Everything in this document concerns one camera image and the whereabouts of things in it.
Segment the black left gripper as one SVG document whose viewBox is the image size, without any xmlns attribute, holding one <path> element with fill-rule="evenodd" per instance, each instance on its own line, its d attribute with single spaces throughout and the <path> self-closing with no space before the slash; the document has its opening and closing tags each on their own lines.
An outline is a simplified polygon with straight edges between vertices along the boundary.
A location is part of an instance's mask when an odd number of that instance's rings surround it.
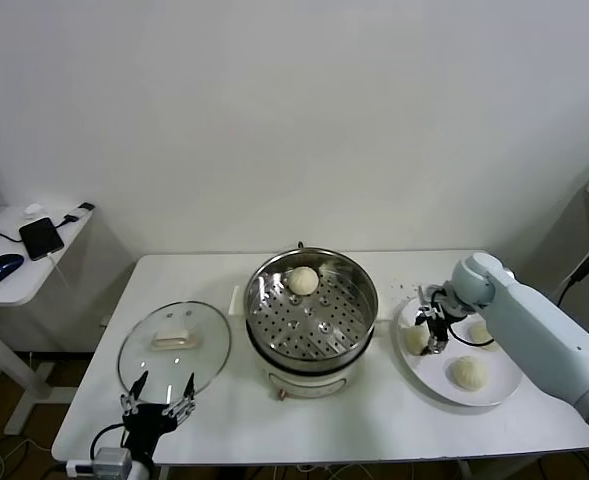
<svg viewBox="0 0 589 480">
<path fill-rule="evenodd" d="M 152 458 L 160 438 L 174 431 L 174 420 L 185 421 L 196 408 L 194 373 L 190 375 L 182 397 L 167 407 L 139 405 L 148 374 L 144 371 L 128 392 L 120 396 L 124 413 L 122 421 L 128 432 L 125 448 L 133 458 Z"/>
</svg>

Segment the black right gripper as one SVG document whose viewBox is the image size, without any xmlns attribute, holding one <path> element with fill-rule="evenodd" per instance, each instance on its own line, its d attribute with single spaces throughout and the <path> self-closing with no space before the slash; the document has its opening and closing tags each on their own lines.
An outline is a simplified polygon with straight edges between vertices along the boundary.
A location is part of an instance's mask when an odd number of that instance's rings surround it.
<svg viewBox="0 0 589 480">
<path fill-rule="evenodd" d="M 427 345 L 424 347 L 425 355 L 442 353 L 448 344 L 448 324 L 462 320 L 462 304 L 452 298 L 436 298 L 430 301 L 430 306 L 418 308 L 414 325 L 424 326 L 429 330 Z"/>
</svg>

